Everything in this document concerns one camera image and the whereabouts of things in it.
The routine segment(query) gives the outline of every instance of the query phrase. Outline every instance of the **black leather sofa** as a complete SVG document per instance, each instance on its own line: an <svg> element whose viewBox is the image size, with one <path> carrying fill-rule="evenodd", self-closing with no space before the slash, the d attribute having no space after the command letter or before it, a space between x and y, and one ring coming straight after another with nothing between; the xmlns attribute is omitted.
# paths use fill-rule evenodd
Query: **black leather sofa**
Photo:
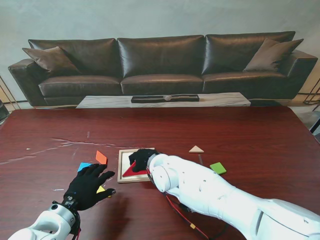
<svg viewBox="0 0 320 240"><path fill-rule="evenodd" d="M266 38L291 41L294 31L99 40L29 40L59 46L81 71L48 77L32 59L9 70L32 106L77 105L85 96L240 92L247 99L293 99L317 58L294 51L279 72L243 72Z"/></svg>

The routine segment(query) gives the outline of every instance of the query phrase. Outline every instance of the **sofa backrest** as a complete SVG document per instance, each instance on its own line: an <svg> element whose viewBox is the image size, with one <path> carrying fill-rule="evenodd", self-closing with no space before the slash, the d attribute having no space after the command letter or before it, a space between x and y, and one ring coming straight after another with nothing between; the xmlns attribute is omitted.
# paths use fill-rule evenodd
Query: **sofa backrest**
<svg viewBox="0 0 320 240"><path fill-rule="evenodd" d="M121 62L114 38L98 40L34 40L33 49L60 47L83 75L121 77Z"/></svg>
<svg viewBox="0 0 320 240"><path fill-rule="evenodd" d="M118 38L123 77L147 74L201 75L202 35Z"/></svg>
<svg viewBox="0 0 320 240"><path fill-rule="evenodd" d="M202 75L243 71L266 38L292 41L295 31L208 34L205 36L205 60Z"/></svg>

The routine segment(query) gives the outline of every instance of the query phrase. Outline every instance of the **beige triangle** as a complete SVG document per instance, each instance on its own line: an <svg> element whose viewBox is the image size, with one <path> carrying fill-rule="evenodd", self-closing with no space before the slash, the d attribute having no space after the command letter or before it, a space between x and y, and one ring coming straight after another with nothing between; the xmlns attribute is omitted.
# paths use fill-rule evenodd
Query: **beige triangle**
<svg viewBox="0 0 320 240"><path fill-rule="evenodd" d="M204 151L200 147L194 146L190 149L189 153L204 153Z"/></svg>

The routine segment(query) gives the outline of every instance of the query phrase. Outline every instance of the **yellow triangle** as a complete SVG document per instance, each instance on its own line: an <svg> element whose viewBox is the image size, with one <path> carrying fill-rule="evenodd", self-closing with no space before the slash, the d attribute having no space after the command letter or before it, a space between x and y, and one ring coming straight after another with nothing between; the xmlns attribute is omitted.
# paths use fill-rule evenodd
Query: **yellow triangle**
<svg viewBox="0 0 320 240"><path fill-rule="evenodd" d="M194 146L190 149L189 153L204 153L204 151L200 147Z"/></svg>
<svg viewBox="0 0 320 240"><path fill-rule="evenodd" d="M96 193L98 194L98 193L101 193L101 192L104 192L104 191L105 191L105 189L102 186L100 186L98 191L96 191Z"/></svg>

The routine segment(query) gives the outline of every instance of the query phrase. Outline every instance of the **wooden frame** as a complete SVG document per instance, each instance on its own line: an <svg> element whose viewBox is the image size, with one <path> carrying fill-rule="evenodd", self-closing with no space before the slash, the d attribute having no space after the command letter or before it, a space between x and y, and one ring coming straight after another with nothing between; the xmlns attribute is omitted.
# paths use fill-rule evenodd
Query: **wooden frame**
<svg viewBox="0 0 320 240"><path fill-rule="evenodd" d="M124 149L124 150L119 150L119 159L118 159L118 178L117 178L117 182L119 184L125 184L125 183L137 183L137 182L147 182L150 181L149 177L147 174L141 174L141 175L136 175L136 176L126 176L126 177L122 177L122 175L124 174L124 172L126 170L128 170L128 168L130 167L130 162L129 162L129 158L127 159L127 157L129 157L129 154L132 154L136 151L138 151L139 149Z"/></svg>

